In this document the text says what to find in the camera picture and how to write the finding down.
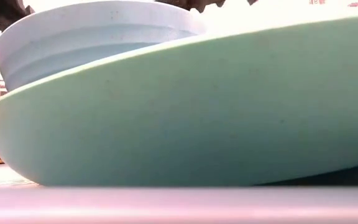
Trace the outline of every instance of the light blue bowl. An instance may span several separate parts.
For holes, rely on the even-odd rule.
[[[59,7],[25,17],[2,33],[0,70],[11,91],[84,63],[205,31],[198,16],[159,2]]]
[[[0,98],[0,156],[51,186],[245,186],[358,166],[358,17],[176,40],[22,86]]]

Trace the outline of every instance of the plate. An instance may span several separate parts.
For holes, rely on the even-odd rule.
[[[0,156],[54,186],[246,186],[358,166],[358,17],[176,40],[22,86],[0,98]]]

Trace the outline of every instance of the pink surface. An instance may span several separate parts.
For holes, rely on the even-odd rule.
[[[358,189],[0,190],[0,223],[358,224]]]

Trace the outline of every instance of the bowl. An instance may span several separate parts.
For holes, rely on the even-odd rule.
[[[355,167],[357,40],[355,17],[65,70],[0,98],[0,157],[47,186],[247,186]]]
[[[200,17],[164,3],[79,3],[7,28],[0,36],[0,70],[11,91],[93,60],[205,32]]]

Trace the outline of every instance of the stacked bowl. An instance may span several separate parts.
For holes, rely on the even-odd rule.
[[[245,186],[358,166],[358,16],[181,39],[204,32],[156,2],[14,24],[0,38],[1,159],[49,186]]]

